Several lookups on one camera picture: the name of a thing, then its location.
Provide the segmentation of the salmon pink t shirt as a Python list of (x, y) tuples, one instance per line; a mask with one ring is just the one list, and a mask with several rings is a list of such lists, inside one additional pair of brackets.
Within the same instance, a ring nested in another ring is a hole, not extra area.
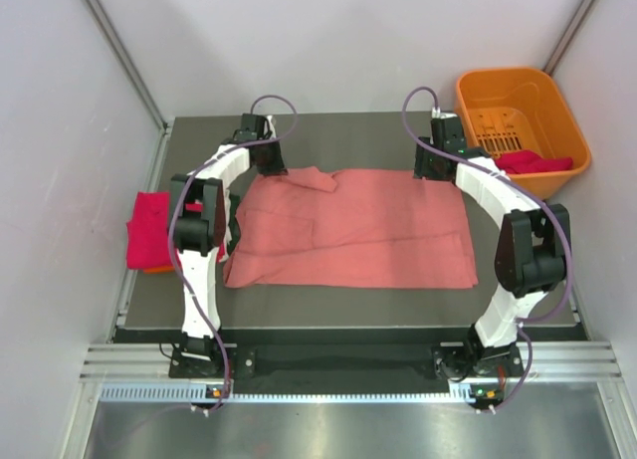
[(471, 289), (478, 283), (460, 190), (408, 171), (297, 168), (257, 176), (236, 212), (229, 288)]

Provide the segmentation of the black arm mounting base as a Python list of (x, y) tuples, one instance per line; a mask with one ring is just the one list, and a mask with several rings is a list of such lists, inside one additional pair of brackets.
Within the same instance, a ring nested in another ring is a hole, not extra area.
[(484, 349), (468, 328), (226, 329), (224, 344), (181, 340), (169, 375), (229, 377), (240, 394), (445, 392), (451, 379), (502, 385), (523, 372), (511, 344)]

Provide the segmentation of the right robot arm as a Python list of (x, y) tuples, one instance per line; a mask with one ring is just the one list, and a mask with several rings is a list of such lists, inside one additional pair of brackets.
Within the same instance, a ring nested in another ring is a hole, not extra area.
[(554, 227), (570, 234), (561, 205), (540, 205), (520, 192), (481, 147), (470, 147), (460, 118), (435, 112), (431, 135), (418, 138), (414, 176), (451, 181), (473, 198), (499, 227), (494, 260), (498, 285), (465, 341), (467, 368), (485, 375), (496, 368), (518, 336), (518, 326), (566, 278), (566, 251)]

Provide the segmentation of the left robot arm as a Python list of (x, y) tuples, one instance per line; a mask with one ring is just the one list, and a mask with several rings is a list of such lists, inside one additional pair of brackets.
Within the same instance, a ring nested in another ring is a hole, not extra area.
[(271, 115), (242, 115), (240, 127), (203, 165), (173, 175), (169, 184), (168, 252), (183, 284), (182, 331), (195, 342), (191, 363), (208, 376), (226, 361), (224, 350), (210, 342), (221, 328), (216, 264), (227, 259), (233, 239), (230, 186), (251, 169), (264, 176), (287, 173)]

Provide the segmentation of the orange plastic basket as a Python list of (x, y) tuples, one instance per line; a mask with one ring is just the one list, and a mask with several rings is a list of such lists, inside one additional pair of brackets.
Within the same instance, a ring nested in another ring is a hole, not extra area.
[(542, 199), (554, 195), (590, 165), (591, 153), (553, 79), (529, 67), (469, 71), (456, 82), (455, 112), (467, 142), (491, 156), (532, 151), (569, 158), (566, 170), (514, 174), (512, 180)]

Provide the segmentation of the magenta t shirt in basket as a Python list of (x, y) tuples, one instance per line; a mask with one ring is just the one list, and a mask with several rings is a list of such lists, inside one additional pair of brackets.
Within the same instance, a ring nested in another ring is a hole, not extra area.
[(520, 150), (502, 154), (495, 161), (498, 169), (508, 174), (535, 174), (570, 170), (571, 157), (544, 158), (531, 150)]

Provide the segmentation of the folded dark green t shirt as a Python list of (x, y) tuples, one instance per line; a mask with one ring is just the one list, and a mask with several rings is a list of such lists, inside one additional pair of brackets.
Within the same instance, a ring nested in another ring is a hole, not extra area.
[(237, 211), (240, 206), (241, 197), (236, 194), (230, 194), (230, 221), (229, 221), (229, 231), (230, 238), (232, 241), (238, 241), (241, 236), (239, 222), (237, 220)]

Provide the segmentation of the folded white t shirt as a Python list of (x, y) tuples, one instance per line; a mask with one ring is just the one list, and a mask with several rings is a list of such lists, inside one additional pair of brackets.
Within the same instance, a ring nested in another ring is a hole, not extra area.
[(228, 221), (224, 243), (219, 248), (217, 262), (222, 263), (229, 259), (230, 255), (236, 248), (241, 237), (240, 227), (236, 219), (236, 212), (240, 205), (240, 196), (229, 193), (225, 199), (225, 205), (228, 209), (226, 219)]

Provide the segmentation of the folded magenta t shirt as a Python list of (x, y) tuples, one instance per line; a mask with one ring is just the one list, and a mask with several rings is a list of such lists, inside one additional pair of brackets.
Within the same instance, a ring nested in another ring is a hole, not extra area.
[(126, 223), (126, 266), (130, 270), (172, 266), (167, 248), (169, 194), (138, 192)]

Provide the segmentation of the folded orange t shirt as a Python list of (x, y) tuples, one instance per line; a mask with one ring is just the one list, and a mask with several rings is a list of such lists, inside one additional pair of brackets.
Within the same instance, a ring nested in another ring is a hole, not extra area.
[(153, 267), (148, 269), (143, 269), (142, 273), (146, 275), (156, 275), (156, 274), (164, 274), (170, 273), (174, 271), (174, 267), (172, 266), (161, 266), (161, 267)]

